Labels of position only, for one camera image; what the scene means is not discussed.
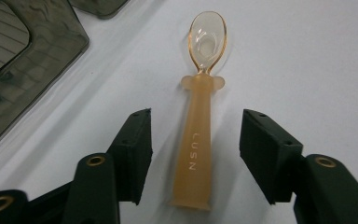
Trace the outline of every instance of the spoon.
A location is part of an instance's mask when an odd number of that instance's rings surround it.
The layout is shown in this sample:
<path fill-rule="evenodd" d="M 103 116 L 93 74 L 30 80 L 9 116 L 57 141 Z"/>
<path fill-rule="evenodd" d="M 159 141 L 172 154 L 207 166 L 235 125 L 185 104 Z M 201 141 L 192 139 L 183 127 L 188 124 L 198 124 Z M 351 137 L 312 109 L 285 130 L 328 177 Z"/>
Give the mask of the spoon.
<path fill-rule="evenodd" d="M 211 77 L 210 73 L 226 43 L 226 24 L 218 13 L 202 12 L 193 20 L 188 50 L 198 73 L 183 77 L 181 82 L 191 91 L 191 99 L 176 164 L 173 205 L 210 210 L 211 93 L 225 85 L 222 77 Z"/>

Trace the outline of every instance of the white surface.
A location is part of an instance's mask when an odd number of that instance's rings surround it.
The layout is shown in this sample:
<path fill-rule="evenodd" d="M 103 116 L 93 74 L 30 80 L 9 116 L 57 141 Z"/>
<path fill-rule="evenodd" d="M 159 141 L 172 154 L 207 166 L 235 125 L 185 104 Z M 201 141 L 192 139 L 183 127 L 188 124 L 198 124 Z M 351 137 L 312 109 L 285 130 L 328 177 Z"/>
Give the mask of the white surface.
<path fill-rule="evenodd" d="M 210 213 L 167 205 L 188 92 L 192 20 L 219 12 L 228 47 L 213 74 Z M 239 157 L 241 114 L 268 114 L 304 155 L 342 161 L 358 180 L 358 1 L 130 2 L 111 20 L 76 11 L 89 49 L 0 142 L 0 189 L 30 199 L 73 178 L 76 163 L 105 152 L 127 116 L 152 108 L 153 160 L 139 206 L 122 223 L 296 223 L 289 203 L 269 206 Z"/>

